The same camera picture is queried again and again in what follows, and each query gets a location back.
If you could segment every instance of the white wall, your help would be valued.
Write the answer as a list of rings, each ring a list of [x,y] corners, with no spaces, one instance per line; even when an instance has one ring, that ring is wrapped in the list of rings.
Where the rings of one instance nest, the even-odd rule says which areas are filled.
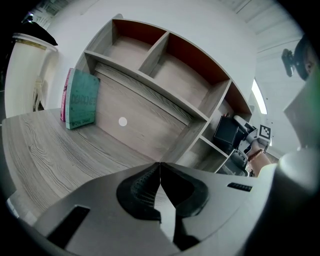
[[[256,36],[220,2],[201,0],[78,0],[55,17],[48,32],[58,43],[59,58],[46,109],[58,108],[67,72],[114,15],[173,31],[211,55],[249,99],[256,70]]]
[[[261,123],[271,127],[274,136],[269,150],[277,157],[294,152],[300,143],[284,109],[305,82],[296,71],[292,77],[287,76],[281,54],[285,48],[294,52],[304,32],[276,0],[221,1],[237,12],[237,16],[256,33],[255,80],[267,109],[267,115],[260,114]],[[254,113],[252,121],[257,120],[258,115]]]
[[[250,119],[250,124],[254,127],[264,125],[271,128],[272,146],[269,146],[267,152],[276,158],[281,158],[284,154],[295,151],[300,145],[297,135],[287,117],[282,113],[283,118],[274,122],[274,118],[270,118],[269,110],[268,114],[261,114],[258,102],[253,94],[250,94],[248,104],[254,106],[254,111]],[[280,132],[285,130],[285,135],[282,136]]]

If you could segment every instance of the shelf compartment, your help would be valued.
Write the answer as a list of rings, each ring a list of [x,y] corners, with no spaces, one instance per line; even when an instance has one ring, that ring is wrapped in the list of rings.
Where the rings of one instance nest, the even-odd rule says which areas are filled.
[[[199,137],[194,146],[185,152],[177,161],[177,164],[201,171],[215,173],[226,160],[227,157]]]
[[[95,70],[142,96],[185,125],[188,125],[193,119],[193,117],[183,109],[136,79],[100,62],[97,63]]]
[[[162,157],[161,162],[176,163],[195,145],[199,136],[204,132],[207,123],[199,119],[192,120]]]
[[[202,135],[200,136],[200,139],[203,140],[205,143],[210,145],[212,148],[214,148],[216,151],[218,151],[221,155],[223,155],[225,158],[228,158],[229,155],[227,155],[225,152],[223,152],[220,148],[218,148],[216,145],[214,145],[211,141],[207,140]]]
[[[228,75],[203,51],[173,33],[156,44],[155,53],[147,57],[149,67],[142,66],[140,70],[154,78],[165,90],[180,95],[209,117],[213,108],[207,106],[208,103],[203,106],[203,101],[210,102],[206,98],[215,93],[212,88],[221,82],[227,81],[223,87],[226,89]]]
[[[239,167],[236,162],[237,160],[233,160],[231,156],[227,161],[219,168],[217,171],[218,174],[225,175],[236,175],[236,176],[248,176],[249,173],[243,168]]]
[[[203,101],[201,102],[199,110],[207,117],[211,118],[215,110],[221,105],[222,101],[224,100],[231,83],[231,80],[226,80],[223,82],[219,82],[214,86],[211,86]]]
[[[165,30],[145,23],[113,19],[98,32],[86,50],[138,69],[149,49],[165,33]]]
[[[95,75],[100,78],[95,124],[140,154],[160,161],[186,125],[118,81],[99,72]],[[122,117],[127,119],[126,126],[119,125]]]
[[[213,141],[213,138],[219,125],[221,116],[227,114],[229,114],[230,117],[238,115],[248,122],[250,121],[250,118],[252,116],[248,103],[246,102],[245,98],[242,96],[241,92],[233,82],[231,83],[220,106],[218,106],[218,108],[214,111],[213,115],[211,116],[211,120],[202,134],[204,138],[212,142],[214,145],[215,142]]]
[[[110,66],[110,67],[128,75],[129,77],[132,77],[135,80],[141,82],[142,84],[146,85],[147,87],[151,88],[152,90],[156,91],[157,93],[161,94],[162,96],[167,98],[169,101],[173,102],[178,107],[180,107],[182,110],[189,113],[191,116],[193,116],[197,119],[200,119],[200,120],[204,120],[204,121],[209,120],[209,118],[206,117],[199,109],[197,109],[196,107],[191,105],[189,102],[187,102],[185,99],[183,99],[178,94],[175,94],[174,92],[172,92],[170,90],[168,91],[168,90],[163,89],[150,76],[148,76],[138,70],[134,70],[132,68],[126,67],[125,65],[122,65],[122,63],[120,63],[120,62],[117,62],[114,59],[106,57],[102,54],[98,54],[96,52],[85,50],[84,56],[86,56],[86,58],[84,58],[83,62],[85,62],[86,60],[90,60],[89,62],[86,63],[86,66],[82,65],[85,67],[89,66],[87,68],[87,70],[90,70],[90,71],[93,70],[93,73],[94,73],[94,70],[95,70],[98,63],[102,63],[107,66]]]

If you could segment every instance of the shelf divider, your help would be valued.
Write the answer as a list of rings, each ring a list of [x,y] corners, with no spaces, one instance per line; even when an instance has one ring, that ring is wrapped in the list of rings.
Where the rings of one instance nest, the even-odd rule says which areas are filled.
[[[85,49],[97,53],[103,53],[108,47],[112,46],[114,41],[116,41],[119,37],[113,20],[122,18],[122,14],[118,13],[111,20],[109,20],[109,22],[99,30],[94,38],[92,38]]]
[[[178,165],[215,173],[228,158],[206,141],[198,138],[196,143],[177,161]]]
[[[217,84],[213,84],[202,100],[199,110],[207,117],[211,117],[214,111],[219,108],[224,100],[231,82],[231,79],[228,79]]]
[[[230,157],[234,152],[235,152],[235,149],[232,150],[232,152],[230,153],[229,157]],[[226,158],[226,159],[218,166],[218,168],[217,168],[216,171],[214,172],[215,174],[216,174],[216,173],[220,170],[220,168],[227,162],[227,160],[229,159],[229,157]]]
[[[252,116],[251,109],[235,82],[231,83],[224,99],[231,106],[234,113],[237,113],[237,115],[244,118],[246,121],[250,120]]]
[[[85,54],[83,52],[74,68],[93,75],[95,73],[96,65],[97,60],[91,55]]]
[[[176,163],[184,153],[188,152],[196,144],[207,125],[208,122],[205,121],[197,119],[191,121],[164,154],[161,162]]]
[[[166,32],[160,39],[150,48],[147,52],[146,57],[138,69],[142,73],[146,75],[150,75],[152,70],[156,67],[159,59],[164,54],[167,49],[168,40],[169,40],[169,32]]]
[[[223,152],[220,148],[218,148],[215,144],[213,144],[211,141],[203,137],[202,135],[200,136],[200,139],[203,140],[205,143],[209,144],[211,147],[213,147],[216,151],[218,151],[220,154],[222,154],[224,157],[228,158],[229,155],[227,155],[225,152]]]
[[[136,94],[142,96],[146,100],[150,101],[151,103],[155,104],[162,110],[169,113],[171,116],[178,119],[180,122],[188,125],[191,120],[193,119],[191,115],[187,112],[182,110],[176,104],[172,103],[167,98],[163,97],[160,93],[152,90],[148,86],[144,85],[143,83],[133,79],[132,77],[119,72],[118,70],[104,65],[100,62],[97,63],[95,70],[108,78],[118,82],[119,84],[123,85],[124,87],[130,89],[131,91],[135,92]]]
[[[163,89],[159,84],[157,84],[157,82],[153,78],[142,73],[141,71],[125,67],[119,62],[93,51],[85,50],[84,53],[85,55],[93,57],[97,62],[110,66],[128,75],[129,77],[134,78],[135,80],[141,82],[142,84],[148,86],[149,88],[153,89],[157,93],[163,95],[169,101],[179,106],[181,109],[189,113],[191,116],[206,122],[209,120],[209,118],[205,114],[203,114],[199,109],[197,109],[195,106],[187,102],[184,98],[182,98],[181,96],[177,95],[172,91]]]

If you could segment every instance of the wood grain surface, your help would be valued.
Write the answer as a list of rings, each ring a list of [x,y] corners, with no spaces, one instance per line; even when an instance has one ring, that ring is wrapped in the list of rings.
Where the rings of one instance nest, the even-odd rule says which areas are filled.
[[[165,98],[167,98],[169,101],[173,102],[177,106],[179,106],[181,109],[192,115],[193,117],[202,119],[207,121],[209,118],[204,115],[199,109],[197,109],[195,106],[190,104],[187,100],[182,98],[179,94],[175,93],[172,89],[170,88],[162,88],[160,84],[158,84],[153,78],[150,76],[142,73],[139,70],[134,70],[132,68],[129,68],[123,63],[120,63],[112,58],[109,58],[107,56],[104,56],[102,54],[98,54],[96,52],[88,51],[85,50],[84,53],[86,55],[92,56],[95,60],[97,60],[100,63],[103,63],[107,66],[110,66],[126,75],[129,77],[132,77],[136,79],[137,81],[141,82],[142,84],[150,87],[157,93],[161,94]]]
[[[121,18],[123,18],[123,16],[119,13],[112,19]],[[116,42],[116,40],[119,38],[119,33],[112,19],[99,30],[99,32],[85,48],[86,50],[103,54],[106,49],[111,47]]]
[[[150,75],[152,70],[158,64],[160,57],[166,52],[168,40],[169,40],[169,32],[166,32],[160,39],[150,48],[147,52],[145,59],[142,65],[139,68],[139,71],[145,73],[146,75]]]
[[[185,128],[185,124],[109,77],[100,81],[96,125],[137,152],[159,161]],[[127,119],[126,126],[119,118]]]
[[[185,152],[178,165],[215,173],[227,159],[200,136],[193,147]]]
[[[164,54],[150,74],[164,89],[172,90],[198,108],[211,85],[191,67]]]
[[[229,103],[235,113],[245,114],[246,116],[252,115],[246,99],[234,82],[231,83],[229,90],[225,95],[225,100]]]
[[[93,124],[66,129],[60,109],[5,119],[2,132],[13,183],[36,218],[89,180],[154,162]]]
[[[221,155],[223,155],[225,158],[229,157],[225,152],[223,152],[220,148],[218,148],[216,145],[214,145],[211,141],[203,137],[202,135],[199,137],[200,140],[203,140],[205,143],[207,143],[209,146],[211,146],[213,149],[218,151]]]
[[[212,84],[211,88],[205,95],[203,101],[199,106],[199,110],[207,117],[211,117],[214,111],[219,108],[220,104],[224,100],[227,91],[230,87],[231,80]]]
[[[211,56],[173,32],[170,32],[166,52],[186,64],[210,85],[229,79],[227,72]]]
[[[136,20],[113,18],[120,35],[154,45],[166,31],[163,28]]]
[[[127,36],[120,36],[103,55],[108,56],[132,69],[139,69],[151,44]]]
[[[161,162],[176,163],[185,152],[193,147],[207,125],[208,122],[197,119],[190,122],[162,157]]]
[[[75,69],[81,70],[85,73],[93,75],[95,73],[95,67],[97,65],[97,60],[83,52],[80,56],[80,59],[75,65]]]
[[[133,79],[132,77],[110,67],[104,65],[100,62],[97,63],[95,70],[108,78],[118,82],[119,84],[127,87],[131,91],[139,94],[146,100],[150,101],[151,103],[155,104],[159,108],[163,109],[164,111],[168,112],[170,115],[188,125],[190,121],[193,119],[191,115],[187,112],[182,110],[176,104],[168,100],[166,97],[163,97],[160,93],[156,92],[155,90],[149,88],[148,86],[144,85],[143,83]]]

